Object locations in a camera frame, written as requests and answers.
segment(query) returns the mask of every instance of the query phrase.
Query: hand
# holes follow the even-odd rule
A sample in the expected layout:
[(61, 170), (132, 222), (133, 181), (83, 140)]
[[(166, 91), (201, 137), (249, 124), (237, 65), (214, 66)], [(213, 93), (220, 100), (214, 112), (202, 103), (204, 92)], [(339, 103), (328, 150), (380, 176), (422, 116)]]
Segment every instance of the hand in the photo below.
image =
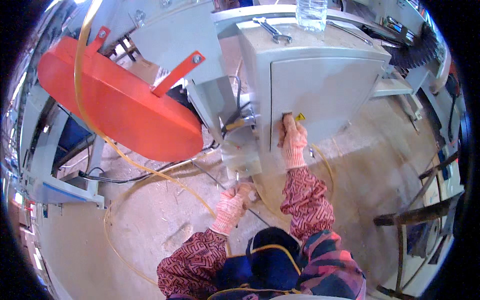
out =
[(282, 156), (287, 169), (306, 166), (303, 160), (303, 149), (307, 145), (307, 130), (295, 122), (292, 114), (286, 114), (277, 124), (280, 138), (277, 147), (282, 148)]
[(220, 194), (220, 202), (216, 205), (218, 212), (210, 229), (216, 233), (229, 236), (246, 210), (256, 200), (255, 186), (251, 183), (241, 183)]

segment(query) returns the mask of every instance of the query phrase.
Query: yellow warning label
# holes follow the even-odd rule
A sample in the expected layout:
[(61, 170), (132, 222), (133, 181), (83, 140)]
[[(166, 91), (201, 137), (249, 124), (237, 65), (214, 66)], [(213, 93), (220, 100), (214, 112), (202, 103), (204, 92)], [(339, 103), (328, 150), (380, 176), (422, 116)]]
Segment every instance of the yellow warning label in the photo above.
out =
[(304, 116), (302, 113), (300, 113), (300, 114), (295, 118), (295, 121), (303, 121), (303, 120), (306, 120), (306, 119), (305, 119), (305, 116)]

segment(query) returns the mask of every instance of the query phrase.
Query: gray electrical cabinet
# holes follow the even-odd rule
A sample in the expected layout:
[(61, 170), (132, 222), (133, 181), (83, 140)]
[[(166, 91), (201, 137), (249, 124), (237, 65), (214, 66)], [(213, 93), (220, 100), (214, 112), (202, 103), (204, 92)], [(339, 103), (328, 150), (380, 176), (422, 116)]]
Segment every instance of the gray electrical cabinet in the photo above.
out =
[(291, 43), (274, 42), (253, 21), (237, 24), (261, 152), (276, 147), (275, 123), (284, 112), (305, 117), (309, 143), (332, 137), (370, 98), (390, 54), (348, 23), (335, 22), (355, 34), (333, 25), (321, 34), (307, 32), (295, 18), (267, 22)]

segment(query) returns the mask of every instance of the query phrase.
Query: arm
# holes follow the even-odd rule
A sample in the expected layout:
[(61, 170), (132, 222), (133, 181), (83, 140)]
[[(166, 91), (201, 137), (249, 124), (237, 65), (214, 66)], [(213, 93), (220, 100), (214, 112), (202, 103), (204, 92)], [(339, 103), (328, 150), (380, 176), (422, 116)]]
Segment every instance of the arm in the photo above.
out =
[(158, 287), (167, 298), (206, 299), (216, 292), (212, 279), (227, 259), (227, 237), (254, 198), (255, 192), (247, 183), (222, 192), (213, 225), (192, 235), (160, 262)]
[(307, 132), (291, 116), (283, 120), (278, 146), (287, 165), (285, 201), (280, 209), (292, 214), (290, 233), (302, 241), (302, 265), (296, 285), (303, 294), (364, 299), (366, 279), (351, 253), (341, 248), (341, 238), (332, 231), (332, 205), (326, 186), (310, 173), (303, 160)]

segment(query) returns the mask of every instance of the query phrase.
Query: orange mounting bracket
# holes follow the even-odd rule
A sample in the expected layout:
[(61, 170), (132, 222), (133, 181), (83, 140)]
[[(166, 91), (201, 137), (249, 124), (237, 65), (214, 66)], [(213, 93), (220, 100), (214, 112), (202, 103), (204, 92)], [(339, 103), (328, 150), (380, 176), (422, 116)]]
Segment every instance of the orange mounting bracket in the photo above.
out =
[[(97, 52), (109, 33), (101, 27), (84, 54), (83, 104), (92, 122), (110, 138), (149, 159), (177, 161), (200, 152), (203, 139), (198, 119), (166, 92), (205, 57), (195, 51), (151, 91), (147, 82)], [(55, 100), (81, 117), (73, 83), (77, 43), (65, 36), (44, 53), (38, 79)]]

